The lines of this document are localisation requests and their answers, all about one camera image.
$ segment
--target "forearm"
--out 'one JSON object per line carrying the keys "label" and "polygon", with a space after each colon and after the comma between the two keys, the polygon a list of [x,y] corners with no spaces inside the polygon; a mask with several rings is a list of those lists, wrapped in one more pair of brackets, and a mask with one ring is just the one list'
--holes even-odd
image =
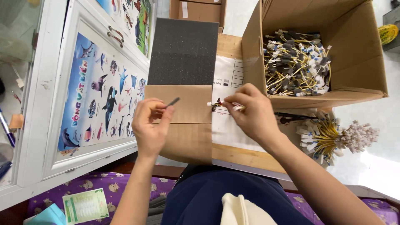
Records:
{"label": "forearm", "polygon": [[325,224],[382,224],[346,186],[282,135],[274,145],[262,143],[285,169]]}
{"label": "forearm", "polygon": [[138,156],[111,225],[144,225],[155,159]]}

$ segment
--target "person's right hand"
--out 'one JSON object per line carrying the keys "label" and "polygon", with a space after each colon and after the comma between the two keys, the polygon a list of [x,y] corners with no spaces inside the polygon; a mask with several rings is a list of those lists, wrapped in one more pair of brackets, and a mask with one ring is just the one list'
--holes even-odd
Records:
{"label": "person's right hand", "polygon": [[[233,111],[232,102],[244,105],[246,109]],[[243,85],[234,95],[226,97],[222,105],[228,109],[243,132],[261,146],[270,148],[274,142],[280,140],[282,133],[278,128],[271,101],[254,85]]]}

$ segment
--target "white cloth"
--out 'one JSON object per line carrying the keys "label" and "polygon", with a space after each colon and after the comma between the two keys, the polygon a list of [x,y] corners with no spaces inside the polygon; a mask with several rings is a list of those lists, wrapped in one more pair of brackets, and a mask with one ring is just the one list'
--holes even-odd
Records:
{"label": "white cloth", "polygon": [[224,194],[222,206],[221,225],[276,225],[266,211],[245,200],[243,195]]}

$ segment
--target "person's left hand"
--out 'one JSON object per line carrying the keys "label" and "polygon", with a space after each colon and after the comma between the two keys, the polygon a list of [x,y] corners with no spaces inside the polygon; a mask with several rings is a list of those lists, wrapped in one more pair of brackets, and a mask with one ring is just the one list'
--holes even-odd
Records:
{"label": "person's left hand", "polygon": [[[136,107],[132,129],[138,143],[138,157],[155,160],[165,144],[168,128],[174,114],[174,107],[157,98],[140,101]],[[154,119],[161,119],[158,125]]]}

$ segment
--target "green printed paper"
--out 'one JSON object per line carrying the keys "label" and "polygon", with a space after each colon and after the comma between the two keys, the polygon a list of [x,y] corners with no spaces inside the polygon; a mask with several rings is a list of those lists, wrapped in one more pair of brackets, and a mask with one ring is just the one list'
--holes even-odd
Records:
{"label": "green printed paper", "polygon": [[103,188],[63,196],[67,225],[109,217]]}

